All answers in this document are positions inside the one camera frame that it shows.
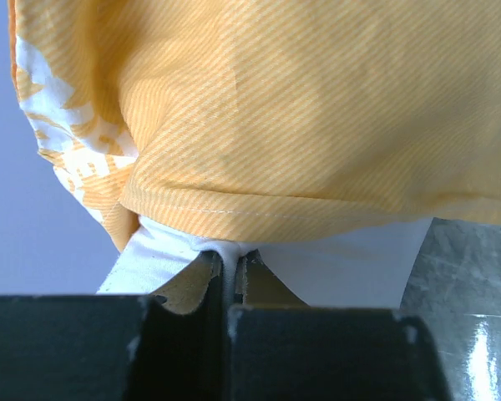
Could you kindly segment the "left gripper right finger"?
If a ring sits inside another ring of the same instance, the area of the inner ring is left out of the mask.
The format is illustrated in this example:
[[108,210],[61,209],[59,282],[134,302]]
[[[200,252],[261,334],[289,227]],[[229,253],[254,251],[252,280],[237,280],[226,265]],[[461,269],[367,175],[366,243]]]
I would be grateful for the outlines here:
[[257,250],[239,259],[235,271],[234,310],[285,311],[308,308],[264,263]]

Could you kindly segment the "white pillow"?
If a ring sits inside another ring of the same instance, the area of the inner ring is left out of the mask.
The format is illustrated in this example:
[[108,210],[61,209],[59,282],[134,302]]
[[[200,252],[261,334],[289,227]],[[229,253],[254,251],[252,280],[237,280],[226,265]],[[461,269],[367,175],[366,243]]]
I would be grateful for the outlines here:
[[141,217],[97,292],[152,292],[201,251],[216,251],[229,263],[258,251],[266,266],[313,307],[398,308],[431,223],[421,219],[316,241],[255,244],[192,236]]

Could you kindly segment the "orange pillowcase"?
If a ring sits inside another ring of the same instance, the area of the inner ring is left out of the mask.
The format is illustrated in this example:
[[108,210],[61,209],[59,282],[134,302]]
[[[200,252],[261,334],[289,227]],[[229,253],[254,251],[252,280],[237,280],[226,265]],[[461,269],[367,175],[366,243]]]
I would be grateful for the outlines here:
[[39,154],[123,249],[140,217],[309,241],[501,225],[501,1],[11,1]]

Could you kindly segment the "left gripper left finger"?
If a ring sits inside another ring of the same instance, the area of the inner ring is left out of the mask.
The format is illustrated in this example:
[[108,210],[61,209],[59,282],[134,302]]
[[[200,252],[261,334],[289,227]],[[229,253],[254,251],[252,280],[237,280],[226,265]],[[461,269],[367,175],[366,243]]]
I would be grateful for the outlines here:
[[223,261],[214,251],[202,251],[165,284],[152,291],[156,318],[169,329],[196,323],[221,327],[223,318]]

